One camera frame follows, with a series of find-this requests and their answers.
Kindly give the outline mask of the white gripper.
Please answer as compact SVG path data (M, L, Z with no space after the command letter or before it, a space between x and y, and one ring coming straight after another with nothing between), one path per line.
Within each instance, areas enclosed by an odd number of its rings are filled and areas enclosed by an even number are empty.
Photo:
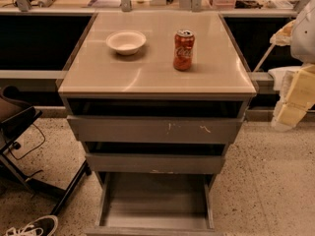
M295 21L290 21L270 38L270 43L286 46L291 43L291 34ZM272 127L277 131L288 131L306 115L306 111L315 104L315 65L307 64L293 74L285 103L279 100L275 106Z

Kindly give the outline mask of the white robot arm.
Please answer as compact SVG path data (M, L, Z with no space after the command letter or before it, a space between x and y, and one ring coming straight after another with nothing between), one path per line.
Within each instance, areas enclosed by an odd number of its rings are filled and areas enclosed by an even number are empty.
M272 44L290 46L293 58L302 62L298 69L284 69L280 79L274 77L276 103L272 126L278 131L294 128L315 105L315 0L310 0L296 19L279 29Z

